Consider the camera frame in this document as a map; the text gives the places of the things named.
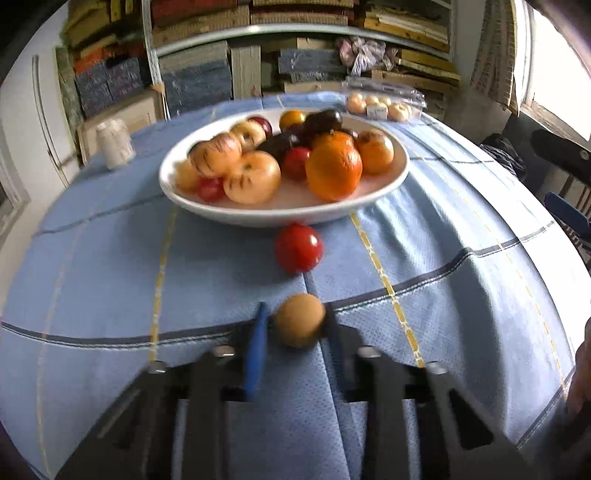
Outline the brown round kiwi fruit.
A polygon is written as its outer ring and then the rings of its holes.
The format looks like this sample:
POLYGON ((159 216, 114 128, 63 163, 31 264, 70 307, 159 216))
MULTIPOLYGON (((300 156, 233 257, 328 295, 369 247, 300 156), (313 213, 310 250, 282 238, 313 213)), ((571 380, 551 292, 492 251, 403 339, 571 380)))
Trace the brown round kiwi fruit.
POLYGON ((300 293, 287 298, 274 314, 274 326, 288 347, 308 348, 318 341, 325 319, 325 305, 314 295, 300 293))

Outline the large orange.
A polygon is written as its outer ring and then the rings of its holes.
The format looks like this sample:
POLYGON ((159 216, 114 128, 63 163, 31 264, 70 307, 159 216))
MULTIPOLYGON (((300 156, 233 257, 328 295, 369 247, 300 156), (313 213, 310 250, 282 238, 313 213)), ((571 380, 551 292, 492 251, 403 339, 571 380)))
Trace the large orange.
POLYGON ((345 141, 324 141, 315 145, 305 161, 308 188, 325 202, 351 196, 360 184, 363 161, 354 146, 345 141))

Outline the yellow striped apple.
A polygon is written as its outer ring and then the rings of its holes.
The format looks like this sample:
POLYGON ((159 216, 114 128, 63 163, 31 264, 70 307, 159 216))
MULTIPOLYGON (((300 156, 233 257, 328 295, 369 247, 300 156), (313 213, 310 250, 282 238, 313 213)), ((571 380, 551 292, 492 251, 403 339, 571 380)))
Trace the yellow striped apple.
POLYGON ((280 164, 264 151, 252 151, 231 168, 223 181, 225 195, 232 202, 256 205, 270 200, 280 186, 280 164))

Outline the yellow orange small fruit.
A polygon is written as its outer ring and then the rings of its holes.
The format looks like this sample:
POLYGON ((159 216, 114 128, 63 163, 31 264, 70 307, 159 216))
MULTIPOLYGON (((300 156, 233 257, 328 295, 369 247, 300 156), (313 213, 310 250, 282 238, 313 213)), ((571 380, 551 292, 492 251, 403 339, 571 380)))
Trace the yellow orange small fruit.
POLYGON ((284 132, 291 127, 304 124, 306 114, 301 110, 287 110, 280 116, 280 131, 284 132))

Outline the pale yellow round fruit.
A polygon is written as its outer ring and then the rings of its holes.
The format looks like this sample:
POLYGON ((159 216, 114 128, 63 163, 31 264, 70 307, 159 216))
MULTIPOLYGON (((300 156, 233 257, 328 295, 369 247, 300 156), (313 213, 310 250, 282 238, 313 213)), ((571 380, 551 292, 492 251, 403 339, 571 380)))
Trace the pale yellow round fruit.
POLYGON ((175 188, 186 194, 194 194, 200 182, 200 175, 189 159, 175 164, 174 170, 175 188))

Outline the blue checked tablecloth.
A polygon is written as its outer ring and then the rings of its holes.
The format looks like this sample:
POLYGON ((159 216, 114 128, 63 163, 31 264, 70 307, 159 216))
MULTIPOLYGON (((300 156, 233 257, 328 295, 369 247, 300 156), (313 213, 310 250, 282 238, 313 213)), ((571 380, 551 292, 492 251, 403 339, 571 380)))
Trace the blue checked tablecloth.
POLYGON ((158 170, 183 137, 250 110, 331 108, 335 94, 222 103, 137 133, 136 159, 94 159, 33 236, 1 322, 1 421, 53 477, 150 358, 189 363, 256 306, 308 292, 407 364, 446 365, 530 459, 564 410, 590 278, 527 188, 423 117, 389 130, 410 171, 392 194, 318 227, 321 263, 290 276, 273 231, 174 206, 158 170))

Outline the clear plastic fruit package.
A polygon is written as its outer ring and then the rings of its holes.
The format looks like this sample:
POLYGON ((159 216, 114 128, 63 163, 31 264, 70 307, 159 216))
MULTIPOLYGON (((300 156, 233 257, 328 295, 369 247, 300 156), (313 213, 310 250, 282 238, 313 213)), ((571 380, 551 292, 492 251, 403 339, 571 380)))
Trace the clear plastic fruit package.
POLYGON ((427 107, 424 94, 408 85, 348 77, 341 86, 346 95, 346 111, 370 120, 408 122, 427 107))

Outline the small orange mandarin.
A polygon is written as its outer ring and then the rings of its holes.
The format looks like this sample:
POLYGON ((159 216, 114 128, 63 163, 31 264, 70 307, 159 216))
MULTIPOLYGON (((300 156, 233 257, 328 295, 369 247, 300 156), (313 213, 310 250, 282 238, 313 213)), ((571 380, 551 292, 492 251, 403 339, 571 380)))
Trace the small orange mandarin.
POLYGON ((355 148, 356 136, 349 133, 349 131, 334 130, 331 132, 325 132, 315 137, 315 140, 311 142, 311 149, 315 150, 324 144, 331 143, 342 143, 355 148))

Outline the white oval plate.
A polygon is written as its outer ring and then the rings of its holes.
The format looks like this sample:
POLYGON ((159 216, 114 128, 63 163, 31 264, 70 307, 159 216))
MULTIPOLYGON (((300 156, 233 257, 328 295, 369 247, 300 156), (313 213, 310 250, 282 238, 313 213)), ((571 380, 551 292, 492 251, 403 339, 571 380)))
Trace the white oval plate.
POLYGON ((270 121, 273 130, 277 131, 281 113, 283 110, 280 108, 240 112, 211 120, 204 126, 193 129, 168 151, 160 164, 158 179, 162 192, 180 208, 205 219, 235 226, 267 228, 286 226, 291 222, 312 225, 342 218, 389 195, 407 178, 410 157, 400 138, 384 123, 345 114, 346 128, 356 133, 379 129, 394 145, 394 165, 380 175, 363 174, 359 187, 345 200, 324 202, 315 196, 308 186, 291 180, 283 180, 270 201, 253 206, 239 205, 228 199, 207 204, 197 195, 185 195, 176 189, 173 181, 176 164, 186 159, 186 154, 193 144, 208 140, 249 116, 263 116, 270 121))

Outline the crumpled pink cloth on shelf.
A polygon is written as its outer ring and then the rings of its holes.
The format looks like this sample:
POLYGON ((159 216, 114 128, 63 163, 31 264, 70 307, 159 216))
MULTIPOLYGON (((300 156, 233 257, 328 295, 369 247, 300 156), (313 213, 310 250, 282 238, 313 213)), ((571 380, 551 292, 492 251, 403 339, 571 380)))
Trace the crumpled pink cloth on shelf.
POLYGON ((400 51, 383 41, 358 36, 339 38, 335 47, 339 51, 342 65, 351 76, 361 76, 372 70, 392 71, 400 51))

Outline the small red tomato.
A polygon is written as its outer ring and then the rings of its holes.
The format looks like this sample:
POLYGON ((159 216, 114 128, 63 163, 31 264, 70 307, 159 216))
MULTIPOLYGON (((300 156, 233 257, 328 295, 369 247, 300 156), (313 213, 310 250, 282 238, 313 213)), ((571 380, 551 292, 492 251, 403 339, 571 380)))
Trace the small red tomato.
POLYGON ((294 147, 284 155, 283 164, 281 164, 281 173, 284 177, 294 181, 304 181, 307 179, 305 173, 305 163, 311 156, 311 149, 307 147, 294 147))

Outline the white drink can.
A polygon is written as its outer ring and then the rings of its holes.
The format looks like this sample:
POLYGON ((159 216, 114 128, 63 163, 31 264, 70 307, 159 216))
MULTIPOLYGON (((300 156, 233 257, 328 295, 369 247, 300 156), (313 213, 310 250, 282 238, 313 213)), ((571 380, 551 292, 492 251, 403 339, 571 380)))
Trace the white drink can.
POLYGON ((126 124, 119 118, 110 118, 96 127, 96 139, 106 167, 115 170, 135 157, 135 150, 126 124))

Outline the pale striped peach fruit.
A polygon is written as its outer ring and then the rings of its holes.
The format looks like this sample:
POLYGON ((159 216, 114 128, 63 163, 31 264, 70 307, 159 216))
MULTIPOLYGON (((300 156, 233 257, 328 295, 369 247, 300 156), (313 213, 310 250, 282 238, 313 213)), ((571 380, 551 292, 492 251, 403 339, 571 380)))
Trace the pale striped peach fruit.
POLYGON ((187 154, 187 159, 205 178, 221 178, 242 158, 242 144, 231 132, 222 132, 211 140, 198 142, 187 154))

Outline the dark plum on plate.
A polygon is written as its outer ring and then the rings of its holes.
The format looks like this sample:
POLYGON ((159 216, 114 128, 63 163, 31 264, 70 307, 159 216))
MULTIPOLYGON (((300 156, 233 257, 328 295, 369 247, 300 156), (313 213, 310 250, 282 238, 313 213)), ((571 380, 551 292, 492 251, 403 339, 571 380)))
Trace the dark plum on plate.
POLYGON ((270 154, 270 156, 273 156, 273 158, 281 164, 287 153, 290 152, 291 149, 300 145, 300 143, 300 138, 298 138, 297 135, 284 132, 266 139, 266 141, 256 147, 256 150, 270 154))

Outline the white metal shelf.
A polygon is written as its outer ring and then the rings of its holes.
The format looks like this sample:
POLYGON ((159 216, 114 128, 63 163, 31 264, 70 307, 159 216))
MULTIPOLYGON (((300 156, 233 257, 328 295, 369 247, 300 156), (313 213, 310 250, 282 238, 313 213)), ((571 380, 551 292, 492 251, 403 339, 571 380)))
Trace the white metal shelf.
POLYGON ((454 7, 429 1, 443 22, 405 16, 392 24, 383 14, 355 16, 353 1, 142 1, 144 42, 151 79, 190 66, 211 63, 190 54, 166 63, 170 56, 211 43, 260 35, 356 36, 406 46, 450 61, 454 51, 454 7))

